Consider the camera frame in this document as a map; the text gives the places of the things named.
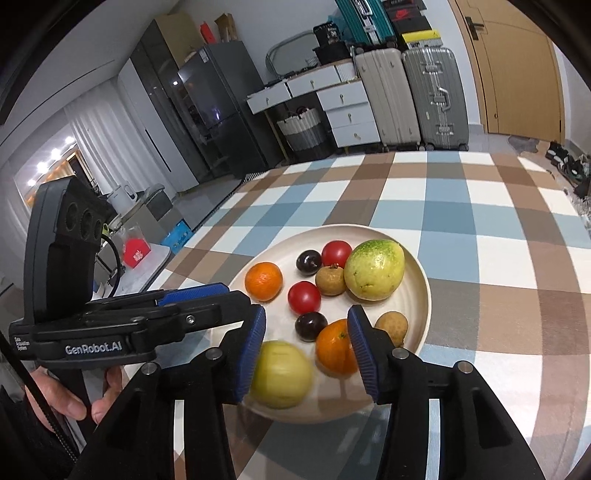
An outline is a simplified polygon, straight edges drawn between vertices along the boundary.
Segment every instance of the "teal suitcase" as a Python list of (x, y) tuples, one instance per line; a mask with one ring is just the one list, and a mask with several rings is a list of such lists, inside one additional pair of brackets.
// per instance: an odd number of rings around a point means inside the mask
[(379, 0), (336, 0), (355, 41), (367, 45), (385, 43), (394, 29)]

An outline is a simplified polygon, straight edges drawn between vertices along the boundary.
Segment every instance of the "dark cherry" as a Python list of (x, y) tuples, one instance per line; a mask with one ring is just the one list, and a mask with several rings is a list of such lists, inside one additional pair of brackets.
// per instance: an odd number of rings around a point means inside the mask
[(319, 312), (305, 313), (295, 321), (295, 332), (301, 340), (314, 342), (328, 324), (326, 317)]
[(295, 267), (304, 275), (315, 275), (322, 267), (322, 256), (316, 250), (306, 250), (300, 253)]

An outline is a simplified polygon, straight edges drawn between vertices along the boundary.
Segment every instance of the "human hand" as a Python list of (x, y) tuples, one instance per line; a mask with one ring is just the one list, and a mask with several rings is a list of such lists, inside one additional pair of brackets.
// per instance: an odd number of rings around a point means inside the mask
[[(31, 373), (31, 376), (53, 410), (77, 421), (86, 418), (86, 407), (82, 403), (82, 400), (59, 383), (58, 380), (47, 375), (46, 368), (39, 367)], [(123, 390), (121, 367), (109, 368), (105, 373), (105, 379), (108, 385), (107, 390), (105, 391), (103, 398), (96, 400), (90, 409), (92, 420), (96, 424), (100, 423)], [(45, 418), (45, 415), (39, 408), (39, 405), (37, 405), (31, 392), (29, 392), (29, 389), (26, 388), (25, 391), (29, 402), (31, 403), (31, 407), (33, 408), (33, 412), (35, 412), (39, 421), (45, 425), (47, 429), (53, 431)]]

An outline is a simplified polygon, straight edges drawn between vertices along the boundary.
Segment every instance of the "checkered tablecloth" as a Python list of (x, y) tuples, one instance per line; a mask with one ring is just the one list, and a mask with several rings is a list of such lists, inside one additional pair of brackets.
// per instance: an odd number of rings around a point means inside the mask
[[(515, 155), (457, 152), (279, 168), (231, 197), (152, 288), (229, 283), (270, 245), (333, 223), (369, 225), (418, 257), (433, 295), (420, 356), (473, 362), (546, 478), (564, 479), (591, 442), (591, 241), (552, 176)], [(186, 362), (207, 346), (207, 333), (192, 334), (160, 357)], [(431, 407), (430, 479), (440, 438), (438, 405)], [(384, 407), (303, 426), (226, 409), (240, 480), (372, 479), (387, 421)], [(179, 438), (175, 448), (182, 475)]]

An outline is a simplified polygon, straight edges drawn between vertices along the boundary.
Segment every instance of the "refrigerator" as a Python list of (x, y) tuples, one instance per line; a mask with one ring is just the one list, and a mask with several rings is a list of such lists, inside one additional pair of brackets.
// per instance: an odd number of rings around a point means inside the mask
[(275, 167), (281, 150), (265, 115), (253, 115), (246, 98), (264, 88), (244, 43), (202, 47), (178, 76), (232, 173), (244, 177)]

